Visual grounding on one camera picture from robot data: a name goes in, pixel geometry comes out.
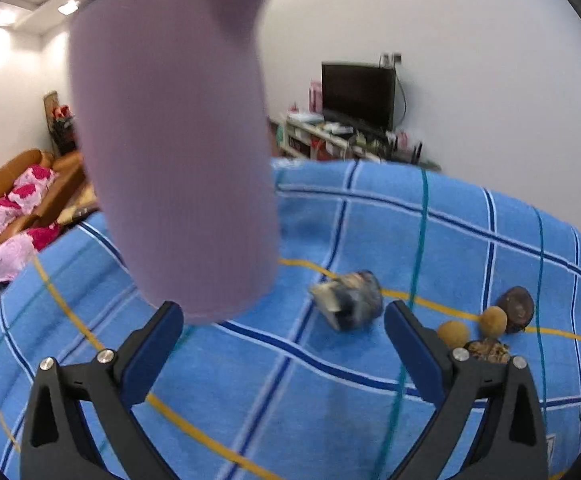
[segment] television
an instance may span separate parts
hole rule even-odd
[[[385,136],[393,129],[396,81],[394,68],[322,63],[324,119]]]

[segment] metal screw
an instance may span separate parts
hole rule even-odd
[[[53,364],[55,364],[55,359],[53,359],[52,357],[46,357],[42,359],[42,362],[40,363],[40,368],[44,371],[50,370]]]
[[[520,355],[515,355],[515,357],[512,358],[512,364],[515,365],[515,368],[519,368],[519,370],[523,370],[528,366],[528,362],[526,362],[526,360]]]
[[[452,351],[452,357],[454,357],[460,363],[463,363],[464,361],[468,361],[468,359],[470,359],[470,352],[465,348],[455,348]]]
[[[97,354],[97,361],[99,361],[101,364],[105,365],[106,363],[110,363],[110,361],[112,361],[113,357],[115,357],[115,352],[113,352],[112,350],[105,348],[104,350],[102,350],[101,352],[99,352]]]

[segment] blue plaid blanket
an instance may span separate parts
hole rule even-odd
[[[414,296],[426,326],[474,320],[514,285],[535,298],[526,357],[547,418],[551,474],[581,449],[581,235],[525,203],[418,168],[275,162],[281,222],[274,289],[237,319],[186,326],[134,413],[182,479],[387,478],[433,413],[406,377],[381,319],[335,333],[308,288],[369,269],[386,303]],[[413,269],[419,266],[417,280]],[[117,348],[154,313],[92,216],[40,254],[0,297],[0,469],[19,478],[23,416],[36,367]],[[389,419],[403,392],[394,431]],[[88,403],[110,470],[127,478]],[[448,463],[458,471],[477,403]],[[387,450],[385,457],[382,449]]]

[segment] blue gripper pad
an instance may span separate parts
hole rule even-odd
[[[452,383],[448,346],[430,328],[424,328],[403,301],[385,308],[385,332],[423,400],[439,409]]]
[[[126,408],[144,402],[183,327],[184,314],[179,305],[166,302],[144,328],[133,331],[124,341],[114,375]]]

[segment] white wall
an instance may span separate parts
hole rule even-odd
[[[405,129],[444,173],[526,200],[581,230],[581,20],[566,0],[270,0],[271,114],[323,60],[403,53]]]
[[[30,148],[50,148],[37,36],[0,28],[0,166]]]
[[[45,94],[57,91],[59,103],[73,103],[68,81],[68,27],[60,25],[42,37],[42,86]]]

